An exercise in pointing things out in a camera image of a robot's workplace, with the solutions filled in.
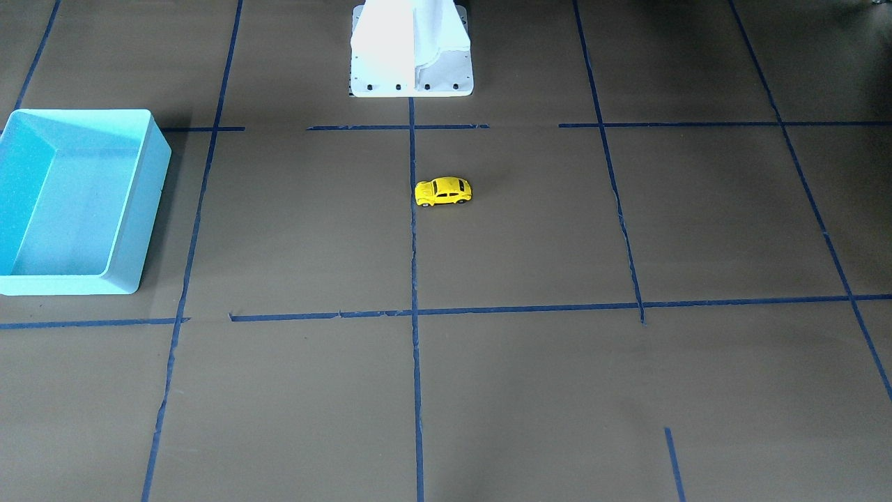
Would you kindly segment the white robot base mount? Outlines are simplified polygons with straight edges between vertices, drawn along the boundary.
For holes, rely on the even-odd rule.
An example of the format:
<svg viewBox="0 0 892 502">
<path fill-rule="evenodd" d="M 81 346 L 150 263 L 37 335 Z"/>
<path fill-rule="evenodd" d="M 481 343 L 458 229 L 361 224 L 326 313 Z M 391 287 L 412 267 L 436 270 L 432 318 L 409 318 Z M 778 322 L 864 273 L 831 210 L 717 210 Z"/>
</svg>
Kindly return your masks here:
<svg viewBox="0 0 892 502">
<path fill-rule="evenodd" d="M 353 9 L 356 98 L 452 98 L 475 88 L 466 1 L 366 1 Z"/>
</svg>

